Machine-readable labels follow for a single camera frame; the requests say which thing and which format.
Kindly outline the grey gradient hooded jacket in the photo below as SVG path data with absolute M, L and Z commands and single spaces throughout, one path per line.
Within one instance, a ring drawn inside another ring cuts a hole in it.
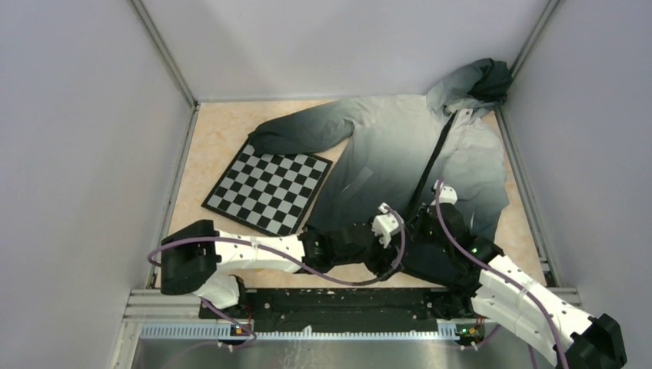
M 455 207 L 471 233 L 491 240 L 509 200 L 504 147 L 483 118 L 506 102 L 512 81 L 504 61 L 484 58 L 423 95 L 340 99 L 266 121 L 249 140 L 259 155 L 345 143 L 307 220 L 311 230 L 367 221 L 382 203 L 409 219 L 443 179 L 457 192 Z

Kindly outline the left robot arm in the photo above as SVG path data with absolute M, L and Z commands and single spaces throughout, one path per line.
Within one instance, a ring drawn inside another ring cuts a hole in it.
M 308 273 L 362 287 L 400 271 L 406 240 L 402 221 L 389 214 L 338 231 L 274 237 L 220 232 L 213 221 L 200 220 L 164 238 L 148 260 L 160 269 L 162 294 L 193 294 L 233 318 L 247 305 L 236 271 Z

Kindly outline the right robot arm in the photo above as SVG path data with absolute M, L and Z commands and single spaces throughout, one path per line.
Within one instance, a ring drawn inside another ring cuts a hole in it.
M 446 287 L 462 316 L 487 317 L 529 344 L 556 368 L 622 368 L 622 330 L 530 277 L 493 241 L 472 234 L 452 204 L 407 208 L 404 272 Z

